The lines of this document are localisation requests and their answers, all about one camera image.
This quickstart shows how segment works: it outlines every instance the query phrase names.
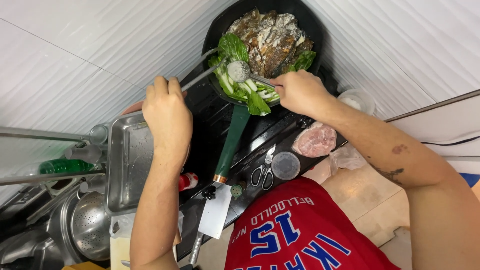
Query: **green pan handle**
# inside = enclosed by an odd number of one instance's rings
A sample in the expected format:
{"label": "green pan handle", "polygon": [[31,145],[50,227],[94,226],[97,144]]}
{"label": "green pan handle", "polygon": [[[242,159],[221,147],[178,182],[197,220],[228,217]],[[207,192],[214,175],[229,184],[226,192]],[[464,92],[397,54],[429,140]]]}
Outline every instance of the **green pan handle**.
{"label": "green pan handle", "polygon": [[225,183],[227,181],[228,171],[232,165],[233,155],[237,149],[241,134],[247,125],[250,114],[245,106],[235,105],[233,108],[232,121],[228,129],[227,139],[223,145],[220,159],[215,169],[213,181]]}

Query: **person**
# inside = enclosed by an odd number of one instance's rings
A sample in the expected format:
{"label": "person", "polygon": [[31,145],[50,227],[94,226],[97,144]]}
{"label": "person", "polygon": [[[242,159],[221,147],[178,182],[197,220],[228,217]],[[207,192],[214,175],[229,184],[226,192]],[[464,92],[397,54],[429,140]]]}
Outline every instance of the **person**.
{"label": "person", "polygon": [[[335,128],[382,176],[405,189],[414,269],[480,269],[480,203],[442,157],[394,126],[337,101],[306,71],[271,82],[283,107]],[[156,77],[142,109],[155,149],[133,225],[131,268],[178,269],[172,243],[192,114],[176,78]],[[300,177],[274,188],[239,217],[225,269],[398,268],[357,232],[320,185]]]}

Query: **frying pan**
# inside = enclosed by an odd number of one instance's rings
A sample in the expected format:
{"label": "frying pan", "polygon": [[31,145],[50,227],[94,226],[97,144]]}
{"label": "frying pan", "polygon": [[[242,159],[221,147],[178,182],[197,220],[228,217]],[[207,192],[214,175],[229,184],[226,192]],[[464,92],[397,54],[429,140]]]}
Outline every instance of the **frying pan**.
{"label": "frying pan", "polygon": [[[320,68],[320,53],[323,44],[323,26],[315,14],[301,0],[237,1],[213,20],[204,41],[202,54],[213,48],[216,48],[218,46],[218,41],[225,34],[230,25],[235,20],[239,19],[245,13],[254,8],[258,8],[260,13],[263,14],[269,12],[270,10],[276,10],[279,14],[290,13],[298,19],[299,28],[305,32],[306,37],[313,41],[312,50],[317,53],[308,71],[313,74],[317,74],[318,69]],[[209,68],[208,61],[203,62],[203,68],[204,71]],[[230,170],[230,166],[232,164],[233,155],[235,154],[237,144],[240,140],[243,129],[247,124],[250,114],[248,113],[248,109],[246,107],[247,104],[245,102],[239,103],[237,100],[229,98],[226,95],[214,74],[210,74],[208,76],[208,80],[212,84],[215,92],[219,94],[222,99],[235,104],[227,139],[223,146],[223,150],[215,170],[215,176],[213,177],[214,181],[225,183],[227,181],[228,171]],[[272,107],[279,103],[280,100],[277,100],[268,103],[268,106]]]}

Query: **red t-shirt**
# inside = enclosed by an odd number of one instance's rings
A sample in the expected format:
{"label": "red t-shirt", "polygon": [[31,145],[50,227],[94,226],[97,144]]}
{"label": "red t-shirt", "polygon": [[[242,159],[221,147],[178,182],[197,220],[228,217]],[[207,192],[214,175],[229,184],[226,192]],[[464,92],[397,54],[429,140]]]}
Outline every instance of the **red t-shirt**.
{"label": "red t-shirt", "polygon": [[282,184],[235,222],[225,270],[398,270],[312,179]]}

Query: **black stovetop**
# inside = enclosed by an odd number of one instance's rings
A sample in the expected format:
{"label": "black stovetop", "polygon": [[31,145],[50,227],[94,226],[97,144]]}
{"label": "black stovetop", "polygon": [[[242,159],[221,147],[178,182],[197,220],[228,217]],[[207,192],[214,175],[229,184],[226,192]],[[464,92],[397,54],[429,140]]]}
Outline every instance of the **black stovetop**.
{"label": "black stovetop", "polygon": [[[203,69],[199,65],[180,84],[186,84],[201,72]],[[318,75],[327,90],[337,96],[337,82],[331,74],[321,67]],[[179,193],[180,210],[185,217],[182,242],[177,245],[178,260],[187,256],[192,249],[205,204],[204,199],[192,198],[199,198],[201,191],[214,183],[212,178],[227,137],[233,111],[233,104],[221,99],[212,87],[208,79],[204,78],[188,90],[185,98],[185,103],[193,114],[193,135],[190,157],[184,166],[184,172],[194,172],[198,175],[199,182],[195,188]],[[233,185],[238,181],[245,181],[248,186],[242,196],[232,199],[225,227],[232,224],[256,198],[267,192],[260,186],[252,186],[248,180],[253,169],[263,163],[266,150],[276,144],[277,153],[293,152],[291,150],[293,141],[306,125],[313,122],[312,119],[293,113],[281,105],[274,106],[271,110],[272,112],[266,116],[252,115],[243,131],[226,184]],[[338,134],[337,147],[345,142],[346,140]],[[296,156],[300,160],[299,175],[326,158],[326,156],[307,158],[298,154]],[[273,187],[284,182],[275,178]],[[204,242],[209,239],[210,237],[204,237]]]}

